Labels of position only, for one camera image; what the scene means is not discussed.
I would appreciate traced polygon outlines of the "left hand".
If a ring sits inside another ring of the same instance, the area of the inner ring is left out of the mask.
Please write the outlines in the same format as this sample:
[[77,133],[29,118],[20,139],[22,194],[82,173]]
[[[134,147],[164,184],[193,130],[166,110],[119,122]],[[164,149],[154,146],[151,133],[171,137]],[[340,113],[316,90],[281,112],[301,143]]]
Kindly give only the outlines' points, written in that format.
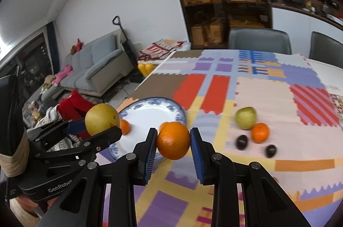
[[[39,205],[35,202],[32,202],[27,196],[21,195],[19,197],[13,198],[12,200],[16,200],[19,206],[21,206],[21,208],[25,210],[26,212],[28,212],[29,214],[37,215],[37,213],[35,212],[35,208],[38,208]],[[57,197],[51,200],[48,200],[46,203],[47,209],[50,209],[50,207],[54,204],[54,202],[56,202],[56,200],[57,200]]]

